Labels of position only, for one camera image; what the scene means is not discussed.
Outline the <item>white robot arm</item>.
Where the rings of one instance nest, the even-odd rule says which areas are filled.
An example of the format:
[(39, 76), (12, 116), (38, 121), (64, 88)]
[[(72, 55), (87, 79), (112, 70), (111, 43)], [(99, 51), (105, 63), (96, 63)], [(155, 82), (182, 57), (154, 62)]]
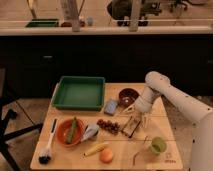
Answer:
[(142, 114), (149, 113), (161, 95), (196, 125), (190, 171), (213, 171), (213, 107), (172, 86), (167, 76), (156, 71), (146, 74), (145, 87), (131, 107)]

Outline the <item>clear gripper finger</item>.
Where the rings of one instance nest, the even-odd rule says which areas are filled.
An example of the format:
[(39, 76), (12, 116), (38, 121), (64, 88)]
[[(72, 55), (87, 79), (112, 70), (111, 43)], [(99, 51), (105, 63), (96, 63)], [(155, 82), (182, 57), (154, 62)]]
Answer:
[(122, 110), (119, 115), (123, 115), (123, 114), (128, 114), (128, 113), (132, 113), (135, 111), (135, 105), (131, 104), (130, 106), (128, 106), (127, 108), (125, 108), (124, 110)]
[(144, 129), (146, 129), (149, 125), (150, 122), (150, 117), (147, 113), (142, 113), (141, 114), (141, 125)]

